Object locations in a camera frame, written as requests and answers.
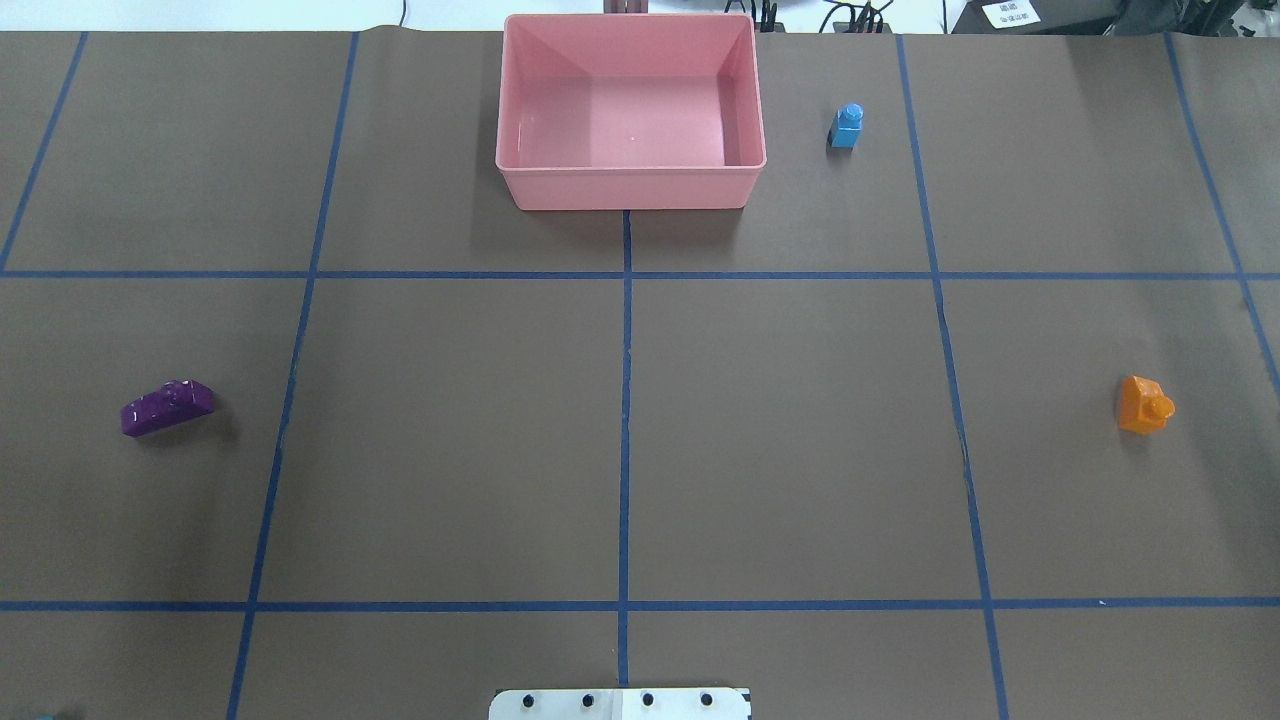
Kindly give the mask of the white metal base plate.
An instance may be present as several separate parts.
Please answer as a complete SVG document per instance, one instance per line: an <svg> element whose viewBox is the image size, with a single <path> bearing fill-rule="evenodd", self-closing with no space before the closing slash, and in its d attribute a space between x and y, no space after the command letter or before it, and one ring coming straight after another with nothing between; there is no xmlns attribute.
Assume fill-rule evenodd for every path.
<svg viewBox="0 0 1280 720"><path fill-rule="evenodd" d="M489 719L751 719L750 691L732 687L509 689Z"/></svg>

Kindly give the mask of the purple block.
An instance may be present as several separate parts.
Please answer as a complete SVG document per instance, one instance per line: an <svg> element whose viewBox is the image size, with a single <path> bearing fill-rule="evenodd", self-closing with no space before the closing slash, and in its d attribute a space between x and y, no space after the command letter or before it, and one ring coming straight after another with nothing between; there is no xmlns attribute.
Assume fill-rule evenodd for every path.
<svg viewBox="0 0 1280 720"><path fill-rule="evenodd" d="M120 430L134 438L165 430L212 414L214 400L214 392L197 380L169 380L122 407Z"/></svg>

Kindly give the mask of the black box with label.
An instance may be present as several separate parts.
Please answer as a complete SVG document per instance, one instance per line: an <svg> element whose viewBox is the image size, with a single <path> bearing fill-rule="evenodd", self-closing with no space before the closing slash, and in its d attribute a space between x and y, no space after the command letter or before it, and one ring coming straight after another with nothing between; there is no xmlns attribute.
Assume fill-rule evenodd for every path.
<svg viewBox="0 0 1280 720"><path fill-rule="evenodd" d="M968 1L951 35L1103 35L1124 1Z"/></svg>

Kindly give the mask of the pink plastic box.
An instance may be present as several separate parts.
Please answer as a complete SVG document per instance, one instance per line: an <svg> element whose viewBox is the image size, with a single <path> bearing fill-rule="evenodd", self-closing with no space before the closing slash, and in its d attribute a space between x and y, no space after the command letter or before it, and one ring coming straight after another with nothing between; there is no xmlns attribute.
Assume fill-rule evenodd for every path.
<svg viewBox="0 0 1280 720"><path fill-rule="evenodd" d="M744 208L765 161L744 14L515 14L495 167L525 211Z"/></svg>

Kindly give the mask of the orange block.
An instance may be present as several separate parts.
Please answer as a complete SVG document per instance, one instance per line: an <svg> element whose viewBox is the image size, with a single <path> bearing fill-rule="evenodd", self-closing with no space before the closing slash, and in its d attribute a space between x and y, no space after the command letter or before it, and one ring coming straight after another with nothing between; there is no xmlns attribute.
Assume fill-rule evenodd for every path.
<svg viewBox="0 0 1280 720"><path fill-rule="evenodd" d="M1120 430L1151 436L1162 430L1175 414L1175 402L1158 382L1139 375L1129 375L1121 380L1116 411Z"/></svg>

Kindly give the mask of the small blue block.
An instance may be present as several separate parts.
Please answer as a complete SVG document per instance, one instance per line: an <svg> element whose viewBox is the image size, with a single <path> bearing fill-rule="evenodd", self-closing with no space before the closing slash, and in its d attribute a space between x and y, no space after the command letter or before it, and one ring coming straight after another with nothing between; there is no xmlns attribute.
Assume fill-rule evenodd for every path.
<svg viewBox="0 0 1280 720"><path fill-rule="evenodd" d="M841 106L833 115L827 135L829 149L852 150L856 147L864 127L864 108L856 102Z"/></svg>

